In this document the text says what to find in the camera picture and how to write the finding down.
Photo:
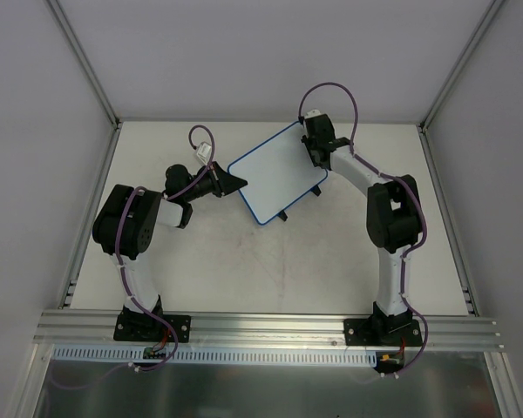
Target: white board with blue edge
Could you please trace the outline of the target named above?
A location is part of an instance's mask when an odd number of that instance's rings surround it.
[[[230,174],[247,180],[240,194],[260,225],[328,177],[327,170],[312,164],[301,142],[303,133],[302,125],[294,122],[228,166]]]

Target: gray wall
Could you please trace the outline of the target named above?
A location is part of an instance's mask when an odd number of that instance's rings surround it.
[[[0,416],[55,307],[109,131],[44,2],[0,2]]]
[[[523,0],[510,0],[432,123],[482,314],[499,318],[523,394]]]
[[[418,122],[490,0],[61,0],[121,117]],[[318,92],[350,118],[340,91]]]

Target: white table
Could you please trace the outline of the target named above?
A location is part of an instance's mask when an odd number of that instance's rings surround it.
[[[187,142],[192,122],[126,122],[106,180],[101,206],[116,184],[162,191],[176,163],[196,172]],[[223,168],[271,137],[284,123],[206,123]],[[348,136],[351,125],[337,124]],[[207,139],[197,131],[196,144]],[[461,285],[413,125],[360,125],[360,152],[384,171],[413,175],[429,228],[412,258],[410,299],[424,314],[467,315]],[[239,193],[192,202],[186,229],[157,226],[148,250],[153,279],[166,310],[195,312],[369,314],[377,295],[377,250],[365,228],[366,200],[346,180],[329,174],[322,195],[308,194],[287,210],[289,219],[258,226]],[[71,307],[122,308],[117,270],[92,239]]]

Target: vent grille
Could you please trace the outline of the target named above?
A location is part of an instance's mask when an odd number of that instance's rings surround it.
[[[55,360],[66,361],[139,361],[144,347],[105,347],[58,345],[54,349]],[[176,352],[172,363],[197,364],[264,364],[288,366],[338,366],[375,367],[376,353],[373,351],[344,350],[263,350],[240,348],[183,347]]]

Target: blue edge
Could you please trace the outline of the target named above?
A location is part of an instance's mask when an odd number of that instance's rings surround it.
[[[265,144],[267,144],[267,142],[269,142],[270,140],[272,140],[273,138],[275,137],[278,137],[279,135],[281,135],[283,132],[285,132],[287,129],[290,129],[292,128],[293,126],[297,125],[297,124],[300,124],[300,122],[296,121],[296,122],[293,122],[292,124],[290,124],[289,126],[287,126],[286,128],[284,128],[282,131],[279,131],[277,132],[273,137],[271,137],[270,139],[266,140],[266,141],[263,141],[261,144],[259,144],[258,146],[256,146],[256,148],[248,151],[246,154],[244,154],[242,157],[238,158],[237,160],[233,161],[232,163],[230,163],[227,167],[227,172],[229,174],[232,174],[230,172],[230,168],[238,163],[241,159],[243,159],[244,157],[246,157],[247,155],[251,154],[252,152],[254,152],[255,150],[257,150],[258,148],[260,148],[261,146],[264,146]],[[322,181],[320,181],[319,183],[316,183],[315,185],[313,185],[312,187],[310,187],[305,193],[301,194],[298,198],[296,198],[295,200],[293,200],[292,202],[290,202],[287,206],[285,206],[283,209],[281,209],[281,212],[282,211],[286,211],[287,209],[289,209],[293,204],[295,204],[298,200],[302,199],[304,196],[306,196],[308,193],[310,193],[310,191],[316,187],[317,185],[320,185],[321,183],[323,183],[326,178],[328,177],[329,175],[329,172],[327,170],[325,170],[325,177],[322,179]],[[244,194],[242,194],[242,190],[239,190],[238,193],[241,194],[241,197],[242,197],[242,200],[244,200],[244,203],[246,203],[246,206],[248,207],[248,210],[250,211],[250,213],[252,213],[252,216],[254,216],[254,219],[255,221],[261,225],[261,226],[264,226],[264,225],[267,225],[269,222],[271,222],[273,219],[275,219],[277,216],[279,216],[279,213],[281,212],[278,212],[276,213],[275,215],[273,215],[272,218],[269,218],[266,222],[260,222],[260,220],[258,219],[257,216],[255,216],[255,213],[254,211],[252,210],[252,207],[250,206],[250,204],[248,203],[248,201],[246,200],[246,198],[244,197]]]

